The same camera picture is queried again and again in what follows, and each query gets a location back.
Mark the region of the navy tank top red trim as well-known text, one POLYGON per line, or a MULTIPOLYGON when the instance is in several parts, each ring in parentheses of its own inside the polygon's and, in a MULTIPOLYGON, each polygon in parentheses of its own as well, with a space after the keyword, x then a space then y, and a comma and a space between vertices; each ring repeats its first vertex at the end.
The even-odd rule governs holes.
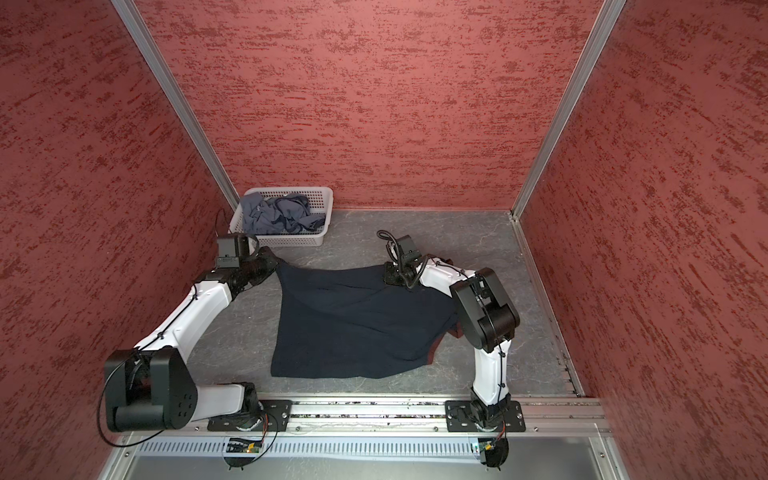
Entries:
POLYGON ((318 270, 280 262, 276 274, 274 377, 386 378, 431 364, 445 335, 463 335, 451 299, 388 285, 381 265, 318 270))

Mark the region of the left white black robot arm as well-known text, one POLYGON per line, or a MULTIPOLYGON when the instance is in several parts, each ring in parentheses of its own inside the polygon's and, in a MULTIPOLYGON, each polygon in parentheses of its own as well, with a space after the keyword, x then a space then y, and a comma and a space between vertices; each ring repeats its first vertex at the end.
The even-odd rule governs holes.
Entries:
POLYGON ((200 385, 187 361, 213 321, 236 297, 275 272, 268 247, 237 257, 228 268, 202 273, 186 298, 149 335, 116 350, 104 365, 97 423, 111 432, 179 430, 191 422, 222 422, 234 430, 264 425, 263 407, 251 382, 200 385))

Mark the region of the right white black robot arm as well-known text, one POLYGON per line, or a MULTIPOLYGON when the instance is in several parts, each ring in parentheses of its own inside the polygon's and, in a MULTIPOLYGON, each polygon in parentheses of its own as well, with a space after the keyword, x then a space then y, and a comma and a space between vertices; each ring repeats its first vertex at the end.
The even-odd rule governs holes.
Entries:
POLYGON ((495 429, 510 409, 507 356, 520 324, 519 313, 496 273, 423 257, 409 264, 387 262, 384 282, 408 288, 421 285, 452 298, 461 331, 475 348, 469 418, 482 430, 495 429))

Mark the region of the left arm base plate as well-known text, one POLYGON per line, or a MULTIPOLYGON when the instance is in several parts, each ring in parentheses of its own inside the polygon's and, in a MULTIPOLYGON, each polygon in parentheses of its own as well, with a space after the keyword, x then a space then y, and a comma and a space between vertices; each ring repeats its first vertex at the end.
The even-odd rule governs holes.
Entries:
POLYGON ((256 413, 230 414, 208 420, 211 432, 285 432, 291 416, 291 400, 261 400, 256 413))

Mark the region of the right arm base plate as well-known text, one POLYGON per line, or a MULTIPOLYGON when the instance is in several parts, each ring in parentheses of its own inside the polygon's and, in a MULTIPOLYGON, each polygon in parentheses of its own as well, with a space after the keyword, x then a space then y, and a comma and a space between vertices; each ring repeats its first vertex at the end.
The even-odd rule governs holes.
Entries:
POLYGON ((479 400, 450 400, 445 404, 446 425, 449 432, 523 433, 526 423, 518 401, 504 399, 487 406, 479 400))

